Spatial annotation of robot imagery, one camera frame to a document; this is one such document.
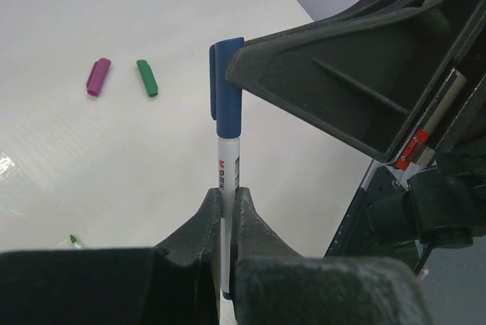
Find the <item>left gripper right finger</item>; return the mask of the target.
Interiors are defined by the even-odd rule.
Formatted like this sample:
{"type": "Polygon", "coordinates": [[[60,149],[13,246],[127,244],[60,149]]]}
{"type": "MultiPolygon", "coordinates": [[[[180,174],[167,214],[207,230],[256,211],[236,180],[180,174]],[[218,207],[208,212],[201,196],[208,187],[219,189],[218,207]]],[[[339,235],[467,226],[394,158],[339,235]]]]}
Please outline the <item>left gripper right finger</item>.
{"type": "Polygon", "coordinates": [[[432,324],[418,280],[387,257],[306,258],[239,188],[232,219],[230,295],[239,324],[432,324]]]}

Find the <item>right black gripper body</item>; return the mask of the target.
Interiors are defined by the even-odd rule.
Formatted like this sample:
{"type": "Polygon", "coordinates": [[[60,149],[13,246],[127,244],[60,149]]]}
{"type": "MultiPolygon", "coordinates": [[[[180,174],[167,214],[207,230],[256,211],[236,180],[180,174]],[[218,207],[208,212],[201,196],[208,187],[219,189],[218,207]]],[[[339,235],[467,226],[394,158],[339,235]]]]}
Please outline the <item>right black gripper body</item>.
{"type": "Polygon", "coordinates": [[[394,257],[418,272],[432,251],[485,234],[485,23],[397,161],[369,170],[327,256],[394,257]]]}

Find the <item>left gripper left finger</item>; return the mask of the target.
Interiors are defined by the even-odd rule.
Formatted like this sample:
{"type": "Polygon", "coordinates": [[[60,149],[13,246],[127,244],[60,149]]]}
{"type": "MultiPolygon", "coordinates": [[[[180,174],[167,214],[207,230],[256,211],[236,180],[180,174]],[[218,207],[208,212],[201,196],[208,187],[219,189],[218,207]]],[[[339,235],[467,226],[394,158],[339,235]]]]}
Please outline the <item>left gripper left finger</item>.
{"type": "Polygon", "coordinates": [[[3,324],[217,324],[221,199],[149,248],[1,255],[3,324]]]}

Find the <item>green white pen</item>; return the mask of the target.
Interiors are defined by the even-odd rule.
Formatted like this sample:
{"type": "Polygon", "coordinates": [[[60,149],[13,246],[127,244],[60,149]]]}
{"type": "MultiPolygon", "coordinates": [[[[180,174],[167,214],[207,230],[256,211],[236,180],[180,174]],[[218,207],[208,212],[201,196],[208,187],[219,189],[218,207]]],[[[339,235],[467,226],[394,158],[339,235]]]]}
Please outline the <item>green white pen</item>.
{"type": "Polygon", "coordinates": [[[78,250],[84,249],[83,244],[77,239],[77,237],[75,235],[70,234],[69,235],[69,239],[70,239],[71,245],[74,248],[76,248],[78,250]]]}

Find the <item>blue pen cap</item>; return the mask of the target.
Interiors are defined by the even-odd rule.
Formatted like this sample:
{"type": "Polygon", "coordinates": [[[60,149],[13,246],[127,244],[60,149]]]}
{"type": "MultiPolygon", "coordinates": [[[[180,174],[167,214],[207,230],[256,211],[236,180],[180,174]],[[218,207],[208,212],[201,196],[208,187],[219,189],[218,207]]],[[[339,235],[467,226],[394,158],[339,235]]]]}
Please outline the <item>blue pen cap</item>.
{"type": "Polygon", "coordinates": [[[244,41],[243,37],[221,40],[209,49],[210,114],[217,136],[223,139],[241,135],[242,90],[226,80],[226,69],[244,41]]]}

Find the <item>black white pen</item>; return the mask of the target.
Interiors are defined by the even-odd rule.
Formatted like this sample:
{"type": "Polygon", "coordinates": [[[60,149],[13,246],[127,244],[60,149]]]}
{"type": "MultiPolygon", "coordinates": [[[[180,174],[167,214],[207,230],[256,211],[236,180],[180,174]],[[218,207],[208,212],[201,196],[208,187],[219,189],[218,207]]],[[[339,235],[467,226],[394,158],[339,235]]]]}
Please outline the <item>black white pen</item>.
{"type": "Polygon", "coordinates": [[[230,299],[232,216],[240,176],[240,139],[218,138],[219,192],[221,195],[221,279],[220,288],[230,299]]]}

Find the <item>green pen cap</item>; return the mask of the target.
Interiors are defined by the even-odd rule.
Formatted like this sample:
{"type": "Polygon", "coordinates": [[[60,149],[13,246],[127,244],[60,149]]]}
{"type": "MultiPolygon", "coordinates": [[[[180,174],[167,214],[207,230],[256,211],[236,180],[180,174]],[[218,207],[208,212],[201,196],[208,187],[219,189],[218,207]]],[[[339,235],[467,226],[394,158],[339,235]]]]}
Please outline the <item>green pen cap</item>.
{"type": "Polygon", "coordinates": [[[139,71],[141,80],[144,83],[145,90],[149,97],[158,95],[158,85],[153,71],[146,60],[140,59],[136,61],[137,69],[139,71]]]}

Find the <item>purple pen cap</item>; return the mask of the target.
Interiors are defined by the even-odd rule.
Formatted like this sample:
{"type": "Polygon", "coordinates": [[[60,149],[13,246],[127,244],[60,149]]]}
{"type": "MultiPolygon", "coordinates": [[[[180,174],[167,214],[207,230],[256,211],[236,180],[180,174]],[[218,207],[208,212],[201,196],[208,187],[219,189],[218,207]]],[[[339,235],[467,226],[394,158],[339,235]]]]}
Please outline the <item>purple pen cap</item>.
{"type": "Polygon", "coordinates": [[[100,95],[110,66],[111,61],[107,58],[100,58],[94,62],[86,82],[87,93],[90,96],[98,97],[100,95]]]}

